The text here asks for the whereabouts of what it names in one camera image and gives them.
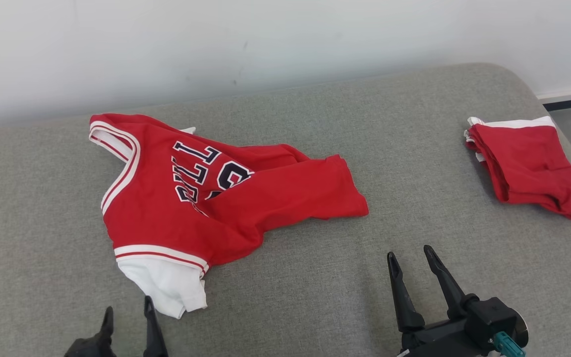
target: jersey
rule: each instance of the jersey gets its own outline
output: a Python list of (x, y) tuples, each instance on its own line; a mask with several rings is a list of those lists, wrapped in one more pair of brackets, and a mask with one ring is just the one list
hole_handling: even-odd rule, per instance
[(489, 170), (499, 201), (536, 203), (571, 219), (571, 164), (549, 116), (468, 122), (466, 146)]
[(247, 256), (270, 229), (369, 212), (338, 155), (186, 131), (144, 115), (90, 119), (89, 139), (125, 162), (101, 203), (118, 267), (163, 314), (206, 307), (209, 267)]

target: gray couch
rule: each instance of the gray couch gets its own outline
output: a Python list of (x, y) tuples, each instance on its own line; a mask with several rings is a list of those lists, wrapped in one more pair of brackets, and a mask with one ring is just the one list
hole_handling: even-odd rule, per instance
[[(446, 318), (424, 244), (466, 292), (525, 317), (529, 355), (571, 357), (571, 221), (499, 203), (463, 144), (469, 116), (548, 114), (512, 72), (458, 65), (122, 112), (233, 145), (339, 153), (371, 209), (276, 229), (249, 257), (214, 267), (207, 309), (159, 316), (172, 357), (394, 356), (388, 251), (417, 310)], [(116, 267), (100, 212), (122, 161), (87, 140), (88, 120), (0, 128), (0, 357), (61, 356), (98, 331), (107, 305), (117, 355), (145, 346), (143, 294)]]

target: white stripe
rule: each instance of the white stripe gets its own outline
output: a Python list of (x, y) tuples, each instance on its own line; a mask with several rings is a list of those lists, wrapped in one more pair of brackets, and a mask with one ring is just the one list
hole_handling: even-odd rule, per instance
[(208, 271), (208, 266), (204, 267), (204, 269), (200, 269), (200, 267), (196, 266), (195, 264), (191, 264), (189, 262), (183, 262), (181, 260), (163, 257), (160, 255), (155, 255), (155, 254), (126, 255), (124, 257), (116, 258), (116, 262), (118, 263), (118, 267), (120, 267), (120, 269), (122, 270), (122, 266), (124, 266), (125, 264), (129, 264), (130, 260), (141, 260), (142, 258), (151, 258), (151, 259), (156, 259), (156, 260), (163, 260), (165, 262), (169, 262), (169, 263), (173, 263), (173, 264), (180, 264), (180, 265), (185, 266), (185, 267), (190, 267), (190, 268), (193, 268), (195, 270), (199, 270), (200, 271), (200, 279), (203, 278), (204, 274), (206, 274), (206, 272)]
[[(131, 154), (133, 153), (131, 147), (128, 147), (127, 145), (125, 145), (124, 142), (118, 140), (115, 136), (107, 133), (106, 131), (98, 130), (98, 133), (94, 132), (92, 133), (92, 135), (95, 136), (98, 140), (104, 141), (107, 144), (111, 145), (116, 151), (118, 151), (125, 158), (129, 158), (129, 156), (131, 156)], [(122, 158), (120, 155), (117, 155), (116, 153), (114, 153), (114, 155), (118, 156), (118, 158), (125, 161), (125, 159)]]
[(512, 129), (519, 129), (519, 128), (531, 128), (533, 126), (552, 126), (553, 128), (557, 128), (555, 124), (552, 122), (552, 118), (549, 116), (544, 116), (541, 118), (533, 119), (533, 120), (506, 120), (506, 121), (494, 121), (494, 122), (484, 122), (480, 118), (476, 118), (471, 116), (468, 118), (468, 123), (473, 126), (475, 124), (490, 126), (492, 128), (512, 128)]
[(105, 195), (103, 196), (101, 208), (103, 214), (105, 214), (107, 208), (109, 207), (109, 204), (111, 204), (111, 202), (118, 195), (118, 193), (120, 193), (121, 190), (123, 190), (125, 186), (127, 186), (130, 183), (131, 179), (136, 173), (138, 162), (140, 161), (140, 144), (138, 143), (138, 139), (136, 139), (135, 136), (127, 133), (126, 131), (116, 129), (112, 125), (107, 124), (104, 121), (97, 120), (94, 121), (92, 124), (90, 124), (89, 126), (90, 138), (95, 130), (106, 131), (110, 134), (120, 136), (125, 140), (129, 141), (131, 147), (133, 147), (133, 153), (129, 157), (129, 160), (127, 160), (127, 165), (125, 165), (124, 169), (122, 169), (122, 172), (120, 173), (118, 178), (116, 178), (114, 183), (109, 187), (109, 189), (107, 190), (107, 192), (105, 192)]
[(200, 266), (204, 267), (205, 271), (208, 270), (208, 264), (206, 260), (200, 257), (196, 257), (195, 255), (184, 253), (183, 251), (167, 248), (165, 246), (152, 245), (152, 244), (132, 244), (132, 245), (120, 246), (114, 249), (114, 254), (120, 255), (125, 253), (139, 253), (139, 252), (146, 253), (148, 251), (150, 251), (151, 253), (166, 254), (171, 257), (176, 257), (188, 260), (190, 262), (195, 262)]
[(116, 156), (117, 158), (119, 158), (120, 160), (122, 160), (122, 162), (126, 163), (127, 159), (123, 158), (123, 156), (118, 155), (118, 152), (114, 151), (113, 148), (105, 145), (104, 142), (100, 141), (100, 140), (96, 140), (94, 138), (92, 138), (91, 136), (89, 137), (89, 140), (95, 142), (97, 145), (104, 147), (105, 149), (107, 149), (107, 151), (111, 152), (112, 154), (114, 154), (114, 156)]

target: jersey armhole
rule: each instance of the jersey armhole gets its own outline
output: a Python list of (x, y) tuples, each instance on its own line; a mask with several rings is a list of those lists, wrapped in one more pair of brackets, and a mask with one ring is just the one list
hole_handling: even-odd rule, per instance
[(94, 121), (89, 125), (89, 140), (104, 147), (125, 162), (124, 169), (105, 192), (101, 201), (100, 206), (105, 214), (114, 198), (129, 185), (136, 174), (140, 161), (140, 143), (127, 131), (117, 129), (103, 121)]

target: red fabric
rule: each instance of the red fabric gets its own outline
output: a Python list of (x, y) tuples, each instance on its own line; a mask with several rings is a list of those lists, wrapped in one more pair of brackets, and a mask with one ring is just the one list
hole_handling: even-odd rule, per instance
[[(289, 145), (234, 147), (143, 115), (96, 115), (90, 119), (90, 124), (93, 122), (129, 133), (140, 145), (133, 178), (104, 214), (114, 248), (153, 244), (217, 265), (250, 254), (270, 229), (309, 217), (327, 219), (369, 212), (338, 155), (311, 160)], [(209, 147), (220, 154), (206, 163), (204, 158), (174, 149), (178, 142), (204, 156), (213, 152)], [(235, 170), (247, 169), (249, 177), (225, 176), (229, 163)], [(182, 167), (197, 173), (197, 165), (208, 169), (201, 184), (177, 171)], [(218, 180), (220, 174), (225, 176), (223, 181)], [(222, 182), (231, 187), (222, 189)], [(197, 188), (194, 202), (181, 201), (177, 187), (185, 185)], [(221, 193), (207, 199), (214, 191)]]
[(537, 203), (571, 219), (571, 164), (553, 126), (475, 124), (467, 147), (482, 154), (501, 202)]

